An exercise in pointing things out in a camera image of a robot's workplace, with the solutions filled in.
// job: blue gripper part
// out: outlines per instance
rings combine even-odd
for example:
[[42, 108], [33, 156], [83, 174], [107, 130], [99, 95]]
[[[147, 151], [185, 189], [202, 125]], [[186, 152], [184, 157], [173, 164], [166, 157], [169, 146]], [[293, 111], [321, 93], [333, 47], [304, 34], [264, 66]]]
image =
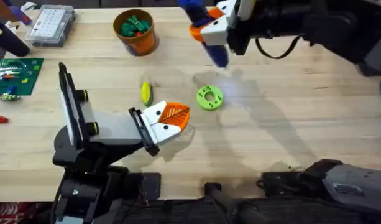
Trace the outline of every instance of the blue gripper part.
[[[213, 20], [203, 6], [203, 0], [178, 0], [179, 6], [185, 10], [194, 27], [203, 26]], [[222, 68], [229, 63], [229, 56], [224, 45], [208, 46], [202, 43], [209, 57], [216, 66]]]

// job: teal object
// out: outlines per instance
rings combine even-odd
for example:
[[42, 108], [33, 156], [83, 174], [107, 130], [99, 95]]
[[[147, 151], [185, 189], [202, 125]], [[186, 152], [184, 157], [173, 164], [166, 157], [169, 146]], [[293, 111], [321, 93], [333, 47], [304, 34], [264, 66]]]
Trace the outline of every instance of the teal object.
[[127, 19], [127, 22], [121, 25], [121, 35], [124, 37], [135, 37], [136, 32], [146, 33], [150, 29], [147, 21], [138, 21], [136, 16]]
[[[208, 95], [211, 97], [211, 100], [206, 99], [206, 96]], [[221, 107], [223, 103], [223, 94], [218, 87], [206, 85], [197, 91], [196, 100], [197, 104], [202, 109], [212, 111]]]
[[147, 31], [147, 28], [143, 25], [143, 23], [141, 21], [138, 20], [138, 18], [136, 18], [135, 15], [133, 15], [132, 17], [128, 18], [127, 21], [131, 24], [133, 24], [135, 26], [135, 28], [141, 32], [141, 33], [144, 33]]

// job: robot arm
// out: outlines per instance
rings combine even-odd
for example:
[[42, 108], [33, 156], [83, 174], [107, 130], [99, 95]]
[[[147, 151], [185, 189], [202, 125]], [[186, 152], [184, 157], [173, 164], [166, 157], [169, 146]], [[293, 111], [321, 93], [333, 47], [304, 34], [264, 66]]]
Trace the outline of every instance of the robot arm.
[[217, 8], [224, 15], [201, 30], [207, 45], [228, 44], [236, 55], [244, 55], [255, 39], [259, 50], [269, 56], [259, 38], [298, 36], [354, 64], [381, 71], [381, 1], [227, 0]]

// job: black strap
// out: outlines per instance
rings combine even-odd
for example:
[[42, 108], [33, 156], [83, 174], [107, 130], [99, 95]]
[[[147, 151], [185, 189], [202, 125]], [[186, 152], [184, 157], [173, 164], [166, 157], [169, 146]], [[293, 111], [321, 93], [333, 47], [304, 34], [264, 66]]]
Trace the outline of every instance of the black strap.
[[287, 57], [295, 48], [296, 44], [298, 43], [299, 39], [301, 38], [301, 36], [297, 36], [293, 39], [290, 47], [284, 52], [284, 54], [278, 56], [278, 57], [273, 57], [271, 56], [270, 54], [268, 54], [261, 46], [260, 42], [259, 42], [259, 39], [258, 38], [255, 38], [255, 43], [257, 44], [257, 48], [258, 50], [260, 51], [260, 53], [268, 58], [272, 58], [272, 59], [283, 59], [285, 57]]

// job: black cable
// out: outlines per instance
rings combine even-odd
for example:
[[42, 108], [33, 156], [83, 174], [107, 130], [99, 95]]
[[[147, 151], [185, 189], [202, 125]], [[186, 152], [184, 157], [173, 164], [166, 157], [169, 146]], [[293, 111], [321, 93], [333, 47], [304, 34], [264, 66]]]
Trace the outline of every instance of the black cable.
[[59, 183], [58, 189], [55, 194], [55, 199], [53, 200], [53, 204], [51, 208], [50, 224], [55, 224], [55, 210], [59, 201], [60, 191], [62, 189], [63, 181], [65, 180], [65, 178], [66, 178], [66, 171], [63, 173], [63, 177]]
[[291, 42], [289, 48], [284, 52], [284, 54], [282, 54], [282, 55], [280, 55], [280, 56], [277, 56], [277, 57], [271, 56], [270, 54], [268, 54], [268, 53], [262, 48], [262, 46], [261, 46], [261, 44], [260, 44], [260, 42], [259, 42], [259, 38], [255, 38], [255, 44], [257, 45], [257, 48], [258, 48], [259, 52], [260, 52], [263, 56], [268, 57], [268, 58], [272, 58], [272, 59], [283, 59], [283, 58], [287, 57], [287, 56], [294, 50], [296, 44], [297, 44], [298, 41], [301, 39], [301, 37], [302, 37], [302, 36], [300, 36], [300, 35], [299, 35], [299, 36], [296, 36], [296, 37], [292, 40], [292, 42]]

